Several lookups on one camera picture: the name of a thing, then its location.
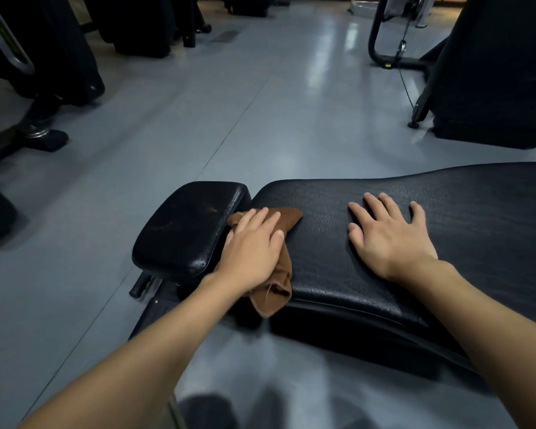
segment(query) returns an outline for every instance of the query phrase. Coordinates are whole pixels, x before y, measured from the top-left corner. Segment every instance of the finger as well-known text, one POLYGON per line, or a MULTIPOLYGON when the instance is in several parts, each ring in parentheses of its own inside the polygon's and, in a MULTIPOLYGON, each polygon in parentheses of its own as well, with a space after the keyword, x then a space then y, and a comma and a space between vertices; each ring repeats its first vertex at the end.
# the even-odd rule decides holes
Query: finger
POLYGON ((232 241, 232 238, 234 238, 234 230, 230 230, 229 234, 226 236, 225 248, 227 245, 230 244, 230 241, 232 241))
POLYGON ((367 210, 365 210, 363 206, 351 202, 348 207, 364 229, 368 228, 371 224, 373 224, 373 222, 375 222, 373 217, 369 214, 369 212, 367 212, 367 210))
POLYGON ((249 230, 256 230, 258 229, 262 223, 264 223, 264 220, 266 219, 266 216, 268 215, 268 208, 262 208, 260 209, 255 216, 252 217, 250 220, 250 223, 247 226, 247 229, 249 230))
POLYGON ((389 218, 389 214, 387 212, 387 209, 385 208, 383 203, 381 203, 379 201, 379 199, 375 195, 365 193, 364 194, 364 200, 367 202, 369 207, 372 209, 373 215, 375 216, 375 219, 377 221, 386 220, 386 219, 389 218))
POLYGON ((381 203, 383 203, 387 209, 387 213, 389 216, 391 216, 391 218, 393 218, 393 220, 405 221, 403 214, 401 213, 401 209, 399 209, 397 203, 395 203, 395 201, 389 195, 381 193, 379 194, 379 200, 381 203))
POLYGON ((236 226, 235 233, 240 233, 244 229, 246 229, 248 223, 250 222, 250 219, 256 215, 256 209, 250 209, 247 213, 245 213, 240 221, 238 221, 238 226, 236 226))
POLYGON ((349 240, 356 248, 356 251, 359 253, 364 249, 364 231, 361 230, 355 223, 350 223, 348 226, 349 230, 349 240))
POLYGON ((284 245, 284 232, 282 230, 276 230, 272 238, 270 238, 270 251, 276 260, 280 256, 282 245, 284 245))
POLYGON ((411 202, 411 211, 413 212, 413 218, 411 219, 411 224, 415 226, 420 226, 423 228, 427 228, 427 217, 425 215, 425 209, 422 208, 422 206, 415 202, 411 202))
POLYGON ((278 223, 278 220, 280 219, 280 216, 281 214, 279 212, 275 212, 264 222, 264 224, 262 224, 262 230, 266 231, 267 234, 272 234, 276 224, 278 223))

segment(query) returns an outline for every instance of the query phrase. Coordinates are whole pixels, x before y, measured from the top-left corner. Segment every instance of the padded seat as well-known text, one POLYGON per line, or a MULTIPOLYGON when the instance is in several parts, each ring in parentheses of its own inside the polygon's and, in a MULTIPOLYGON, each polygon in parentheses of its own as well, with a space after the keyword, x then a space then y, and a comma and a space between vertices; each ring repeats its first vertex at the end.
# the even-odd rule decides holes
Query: padded seat
POLYGON ((390 194, 407 219, 409 202, 419 202, 440 259, 536 321, 536 162, 266 185, 251 206, 303 211, 286 239, 294 269, 290 305, 375 325, 464 363, 460 347, 436 319, 407 291, 373 275, 353 251, 347 227, 354 218, 347 204, 361 202, 364 192, 390 194))

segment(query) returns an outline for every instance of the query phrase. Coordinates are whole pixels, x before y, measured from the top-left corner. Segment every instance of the hand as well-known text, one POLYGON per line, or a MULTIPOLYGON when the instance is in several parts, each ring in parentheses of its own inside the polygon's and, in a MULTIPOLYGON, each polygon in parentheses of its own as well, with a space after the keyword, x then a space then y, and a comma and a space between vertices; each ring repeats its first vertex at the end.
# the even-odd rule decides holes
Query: hand
POLYGON ((276 266, 284 244, 284 232, 272 231, 278 223, 280 213, 272 215, 266 222, 268 208, 256 212, 249 210, 231 230, 226 238, 218 264, 217 274, 228 277, 241 294, 265 282, 276 266))
POLYGON ((379 194, 378 199, 365 193, 364 200, 372 209, 375 220, 365 208, 350 203, 349 208, 363 230, 350 223, 349 239, 357 254, 375 274, 406 284, 413 279, 416 265, 438 259, 427 233, 425 211, 418 203, 411 202, 413 219, 408 224, 397 203, 387 194, 379 194))

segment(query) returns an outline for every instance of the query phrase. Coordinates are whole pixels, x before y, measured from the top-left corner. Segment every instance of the person's left hand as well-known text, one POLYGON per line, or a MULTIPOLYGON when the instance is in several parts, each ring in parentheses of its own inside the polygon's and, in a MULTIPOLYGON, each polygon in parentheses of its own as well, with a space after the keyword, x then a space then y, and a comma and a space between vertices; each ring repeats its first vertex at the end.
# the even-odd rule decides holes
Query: person's left hand
POLYGON ((231 230, 222 250, 221 260, 215 274, 233 282, 241 294, 265 282, 276 266, 284 244, 284 232, 272 231, 278 223, 280 213, 272 215, 266 222, 268 208, 256 212, 249 210, 231 230))

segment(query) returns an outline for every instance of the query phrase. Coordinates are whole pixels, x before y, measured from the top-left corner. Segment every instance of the forearm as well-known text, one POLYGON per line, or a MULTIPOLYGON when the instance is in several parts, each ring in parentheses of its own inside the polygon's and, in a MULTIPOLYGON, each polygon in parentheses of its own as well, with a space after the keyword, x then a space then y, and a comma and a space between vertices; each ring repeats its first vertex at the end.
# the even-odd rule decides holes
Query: forearm
POLYGON ((521 428, 536 428, 536 323, 486 296, 440 261, 406 283, 471 358, 521 428))
POLYGON ((239 295, 208 276, 183 303, 66 387, 21 427, 139 428, 166 404, 198 346, 239 295))

